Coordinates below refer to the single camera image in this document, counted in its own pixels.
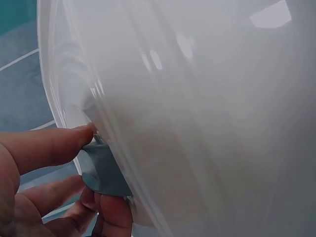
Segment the finger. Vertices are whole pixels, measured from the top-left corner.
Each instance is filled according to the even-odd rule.
[[[22,175],[38,168],[70,162],[92,137],[90,126],[75,129],[49,128],[0,133],[0,144],[9,151]]]
[[[82,235],[96,214],[93,191],[85,188],[81,197],[62,218],[49,221],[45,226],[56,236]]]
[[[74,175],[62,181],[27,189],[19,195],[24,195],[29,199],[38,209],[40,216],[43,217],[59,208],[70,197],[80,193],[83,188],[84,183],[81,176]]]
[[[107,237],[130,237],[132,216],[128,203],[122,197],[100,194],[95,194],[94,197],[96,201],[100,201],[101,209],[93,234]]]

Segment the tile grout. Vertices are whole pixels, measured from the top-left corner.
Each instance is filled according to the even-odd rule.
[[[32,54],[37,53],[38,51],[39,51],[39,48],[34,49],[33,51],[28,52],[27,54],[24,54],[23,56],[21,56],[21,57],[15,59],[15,60],[13,60],[12,62],[10,62],[10,63],[4,65],[3,67],[1,67],[1,68],[0,68],[0,72],[1,72],[2,70],[4,70],[4,69],[6,69],[6,68],[8,68],[8,67],[10,67],[10,66],[12,66],[12,65],[14,65],[14,64],[16,64],[17,62],[21,61],[22,59],[25,59],[25,58],[27,58],[28,56],[31,56]]]
[[[46,127],[48,127],[48,126],[53,125],[54,123],[55,123],[55,120],[52,120],[52,121],[47,122],[47,123],[45,123],[45,124],[43,124],[43,125],[41,125],[41,126],[38,126],[38,127],[36,127],[36,128],[31,129],[31,131],[33,131],[33,130],[39,130],[39,129],[42,129],[42,128],[46,128]]]
[[[49,212],[47,215],[43,216],[42,219],[47,218],[47,217],[52,216],[52,215],[55,215],[55,214],[58,214],[58,213],[60,213],[62,211],[65,211],[65,210],[69,209],[70,207],[72,207],[74,204],[75,203],[73,202],[73,203],[71,203],[71,204],[69,204],[67,206],[63,206],[63,207],[60,207],[60,208],[58,208],[56,210],[53,210],[53,211]]]

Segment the hand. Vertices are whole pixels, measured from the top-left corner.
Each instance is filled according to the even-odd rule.
[[[0,236],[81,236],[99,212],[92,236],[130,237],[132,217],[120,197],[94,193],[79,175],[17,193],[20,175],[70,162],[93,136],[89,126],[51,128],[23,133],[0,133]],[[42,217],[71,196],[80,199],[62,218],[43,224]]]

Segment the plastic lid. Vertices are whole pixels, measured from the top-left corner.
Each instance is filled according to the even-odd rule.
[[[135,236],[316,233],[303,2],[39,1],[56,123],[95,124],[134,195]]]

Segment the white plastic surface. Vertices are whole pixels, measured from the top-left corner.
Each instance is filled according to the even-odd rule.
[[[110,144],[135,195],[135,237],[316,235],[315,10],[39,1],[56,123],[91,120]]]

